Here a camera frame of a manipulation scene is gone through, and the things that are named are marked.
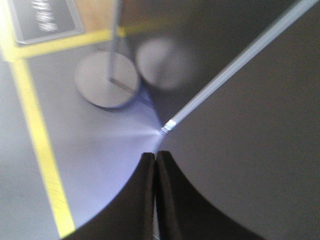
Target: round base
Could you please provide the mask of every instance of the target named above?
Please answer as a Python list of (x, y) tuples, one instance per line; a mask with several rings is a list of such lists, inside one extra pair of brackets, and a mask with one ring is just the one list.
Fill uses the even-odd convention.
[(74, 74), (75, 85), (90, 103), (118, 108), (138, 94), (140, 79), (133, 63), (114, 53), (113, 77), (108, 80), (110, 53), (97, 51), (81, 60)]

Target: black surface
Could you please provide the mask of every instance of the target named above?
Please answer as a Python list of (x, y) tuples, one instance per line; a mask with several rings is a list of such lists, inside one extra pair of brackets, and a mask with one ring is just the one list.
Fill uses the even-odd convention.
[[(76, 31), (77, 26), (71, 14), (71, 10), (75, 11), (75, 9), (70, 10), (68, 1), (9, 0), (17, 41), (20, 43), (39, 42), (43, 38), (54, 39), (57, 35)], [(45, 25), (49, 28), (56, 26), (56, 29), (45, 30)]]
[(156, 207), (163, 240), (262, 240), (212, 206), (168, 151), (156, 158)]
[[(133, 55), (140, 55), (145, 68), (149, 66), (153, 73), (144, 74), (136, 62), (147, 83), (152, 76), (148, 90), (165, 124), (294, 1), (159, 0), (158, 5), (153, 2), (125, 0), (123, 26), (129, 32)], [(142, 26), (142, 30), (130, 33), (135, 24)], [(144, 30), (144, 25), (153, 28)], [(158, 54), (157, 47), (161, 45), (156, 44), (142, 52), (145, 43), (158, 40), (163, 40), (163, 44), (169, 42), (169, 49), (163, 50), (165, 54)]]
[(270, 240), (320, 239), (320, 2), (169, 132), (219, 210)]
[(144, 153), (120, 193), (64, 240), (150, 240), (153, 233), (155, 157)]

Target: sign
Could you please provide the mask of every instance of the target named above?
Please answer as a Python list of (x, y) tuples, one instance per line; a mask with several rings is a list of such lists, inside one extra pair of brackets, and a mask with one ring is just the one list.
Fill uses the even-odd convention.
[(73, 0), (8, 0), (18, 43), (34, 44), (83, 32)]

